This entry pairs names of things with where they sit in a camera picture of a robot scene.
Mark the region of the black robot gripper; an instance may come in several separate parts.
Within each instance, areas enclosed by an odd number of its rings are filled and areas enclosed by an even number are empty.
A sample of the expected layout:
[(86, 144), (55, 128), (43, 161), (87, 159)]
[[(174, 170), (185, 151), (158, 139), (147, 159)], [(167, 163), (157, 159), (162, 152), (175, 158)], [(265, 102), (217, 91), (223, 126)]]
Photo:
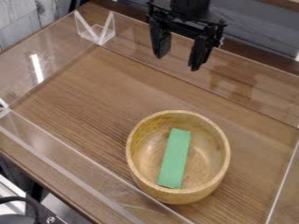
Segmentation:
[(193, 71), (199, 70), (211, 56), (213, 47), (222, 44), (227, 26), (226, 20), (210, 9), (211, 0), (149, 0), (147, 6), (155, 57), (161, 59), (170, 52), (171, 33), (177, 32), (195, 39), (189, 67)]

